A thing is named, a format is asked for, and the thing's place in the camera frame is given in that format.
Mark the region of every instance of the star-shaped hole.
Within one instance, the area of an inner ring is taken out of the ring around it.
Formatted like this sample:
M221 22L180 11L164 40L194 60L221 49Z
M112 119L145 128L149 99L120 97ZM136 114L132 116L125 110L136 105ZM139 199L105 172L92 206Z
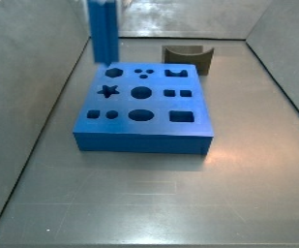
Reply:
M119 94L116 91L117 85L113 85L112 87L103 85L103 89L97 92L97 94L103 94L105 98L108 98L112 94Z

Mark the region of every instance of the blue vertical post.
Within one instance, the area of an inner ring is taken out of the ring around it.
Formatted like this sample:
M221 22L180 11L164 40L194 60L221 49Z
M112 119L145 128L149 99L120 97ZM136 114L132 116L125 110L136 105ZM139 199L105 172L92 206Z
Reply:
M115 0L88 0L93 58L107 66L119 60L117 22Z

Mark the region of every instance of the square hole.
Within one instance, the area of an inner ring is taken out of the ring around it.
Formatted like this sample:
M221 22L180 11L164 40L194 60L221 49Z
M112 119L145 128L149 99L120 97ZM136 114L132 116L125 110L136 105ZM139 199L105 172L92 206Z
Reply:
M165 97L175 97L175 90L173 89L164 89L164 96Z
M189 90L180 90L180 96L181 97L190 97L192 96L192 92Z
M88 119L97 119L100 116L100 111L99 110L89 110L87 112L87 118Z

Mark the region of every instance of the rectangular hole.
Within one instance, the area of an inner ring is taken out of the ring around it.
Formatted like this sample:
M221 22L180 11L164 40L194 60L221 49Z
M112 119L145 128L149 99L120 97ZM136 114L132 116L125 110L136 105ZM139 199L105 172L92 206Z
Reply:
M188 72L186 72L186 70L181 70L179 73L175 73L171 70L164 70L164 75L167 77L186 78L188 77Z
M190 111L169 111L171 122L193 122L193 113Z

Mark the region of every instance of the blue shape sorter block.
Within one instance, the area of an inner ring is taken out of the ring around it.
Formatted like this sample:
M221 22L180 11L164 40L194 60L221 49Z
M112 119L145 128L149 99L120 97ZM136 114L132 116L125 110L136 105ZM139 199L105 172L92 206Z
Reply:
M205 154L213 132L194 66L99 67L72 133L80 150Z

